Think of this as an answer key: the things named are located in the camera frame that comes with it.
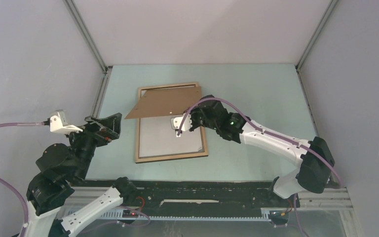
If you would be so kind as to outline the brown backing board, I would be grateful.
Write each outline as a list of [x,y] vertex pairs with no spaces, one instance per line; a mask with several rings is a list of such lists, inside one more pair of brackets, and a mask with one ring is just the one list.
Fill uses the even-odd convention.
[[181,115],[202,97],[200,86],[140,88],[136,105],[126,119]]

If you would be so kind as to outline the wooden picture frame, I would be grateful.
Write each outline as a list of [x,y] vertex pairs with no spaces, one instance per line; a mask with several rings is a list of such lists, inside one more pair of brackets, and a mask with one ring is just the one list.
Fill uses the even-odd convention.
[[[174,87],[174,86],[200,86],[198,82],[183,82],[183,83],[174,83],[174,84],[166,84],[166,85],[157,85],[157,86],[144,86],[140,88],[159,88],[159,87]],[[156,162],[156,161],[170,161],[170,160],[177,160],[177,159],[185,159],[185,158],[198,158],[198,157],[206,157],[209,155],[208,151],[205,153],[198,153],[198,154],[187,154],[187,155],[177,155],[177,156],[171,156],[171,157],[164,157],[164,158],[139,158],[138,157],[138,145],[139,145],[139,124],[140,124],[140,118],[135,119],[136,121],[136,133],[135,133],[135,163],[148,163],[148,162]]]

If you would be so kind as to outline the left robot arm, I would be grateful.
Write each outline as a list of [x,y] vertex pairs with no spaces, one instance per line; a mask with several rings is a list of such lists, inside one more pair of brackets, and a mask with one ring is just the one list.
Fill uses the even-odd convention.
[[75,237],[105,212],[132,205],[136,186],[127,178],[117,178],[99,197],[71,215],[56,216],[74,193],[72,185],[85,181],[95,150],[120,137],[122,114],[106,118],[88,116],[85,124],[69,123],[64,110],[51,113],[44,122],[52,133],[65,135],[69,144],[47,147],[36,161],[39,168],[27,189],[28,222],[23,237]]

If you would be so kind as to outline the landscape photo print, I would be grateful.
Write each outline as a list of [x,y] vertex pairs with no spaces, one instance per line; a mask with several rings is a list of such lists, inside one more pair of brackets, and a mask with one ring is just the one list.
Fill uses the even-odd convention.
[[184,131],[178,137],[172,116],[141,118],[139,124],[139,158],[164,158],[208,151],[205,131]]

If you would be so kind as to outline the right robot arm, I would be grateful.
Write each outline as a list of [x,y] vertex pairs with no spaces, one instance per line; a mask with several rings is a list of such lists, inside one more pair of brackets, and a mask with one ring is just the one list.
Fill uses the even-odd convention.
[[291,137],[269,129],[242,113],[236,106],[228,112],[224,99],[208,95],[191,106],[184,114],[177,134],[194,131],[199,127],[214,130],[221,138],[238,144],[259,147],[285,157],[295,169],[289,174],[276,177],[267,193],[273,206],[281,206],[287,198],[300,191],[321,194],[334,173],[335,161],[327,142],[321,137],[312,140]]

